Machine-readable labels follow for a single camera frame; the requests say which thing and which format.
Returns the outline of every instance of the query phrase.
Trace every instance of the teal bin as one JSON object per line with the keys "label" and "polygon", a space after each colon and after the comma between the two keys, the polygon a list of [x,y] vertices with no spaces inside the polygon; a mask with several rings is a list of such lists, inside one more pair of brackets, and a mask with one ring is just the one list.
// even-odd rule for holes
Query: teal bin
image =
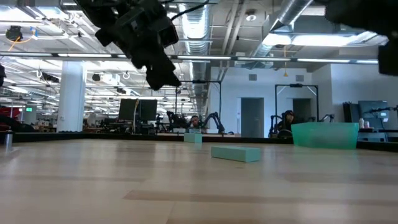
{"label": "teal bin", "polygon": [[327,149],[356,149],[358,123],[308,122],[293,124],[295,146]]}

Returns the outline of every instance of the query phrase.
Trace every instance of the white column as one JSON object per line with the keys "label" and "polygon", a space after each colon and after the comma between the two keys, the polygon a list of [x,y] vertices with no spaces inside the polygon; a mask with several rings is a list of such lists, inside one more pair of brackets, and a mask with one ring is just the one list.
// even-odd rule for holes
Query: white column
{"label": "white column", "polygon": [[82,130],[86,78],[83,62],[63,62],[57,132]]}

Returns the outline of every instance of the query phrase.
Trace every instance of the doorway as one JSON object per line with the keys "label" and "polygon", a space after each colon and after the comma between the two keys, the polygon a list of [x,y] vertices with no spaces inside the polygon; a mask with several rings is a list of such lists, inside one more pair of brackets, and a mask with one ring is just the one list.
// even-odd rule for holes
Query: doorway
{"label": "doorway", "polygon": [[311,99],[293,99],[293,112],[296,122],[307,122],[312,116]]}
{"label": "doorway", "polygon": [[264,137],[264,99],[242,98],[241,135],[244,138]]}

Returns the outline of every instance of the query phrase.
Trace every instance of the teal block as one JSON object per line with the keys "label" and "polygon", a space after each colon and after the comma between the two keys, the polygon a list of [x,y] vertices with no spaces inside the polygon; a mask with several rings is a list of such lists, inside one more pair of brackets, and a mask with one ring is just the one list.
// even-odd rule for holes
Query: teal block
{"label": "teal block", "polygon": [[185,133],[184,142],[201,143],[201,134],[197,133]]}
{"label": "teal block", "polygon": [[229,159],[241,162],[259,161],[261,153],[259,148],[236,146],[212,146],[211,156],[220,159]]}

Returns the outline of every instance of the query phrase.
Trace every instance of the computer monitor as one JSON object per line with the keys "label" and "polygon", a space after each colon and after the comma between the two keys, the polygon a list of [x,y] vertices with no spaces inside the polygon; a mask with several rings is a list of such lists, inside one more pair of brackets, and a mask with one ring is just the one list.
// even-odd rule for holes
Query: computer monitor
{"label": "computer monitor", "polygon": [[379,118],[388,121],[389,110],[379,110],[388,107],[387,101],[358,101],[359,113],[362,118]]}
{"label": "computer monitor", "polygon": [[140,100],[139,116],[142,121],[155,121],[157,100]]}
{"label": "computer monitor", "polygon": [[[132,121],[137,100],[122,99],[120,101],[119,119]],[[136,110],[136,119],[142,121],[155,121],[157,100],[139,100]]]}
{"label": "computer monitor", "polygon": [[105,118],[104,119],[104,124],[105,125],[109,125],[109,124],[115,123],[115,122],[116,122],[116,119],[114,119],[114,118]]}
{"label": "computer monitor", "polygon": [[119,119],[132,121],[134,119],[134,108],[136,107],[137,100],[133,99],[122,99],[119,107]]}

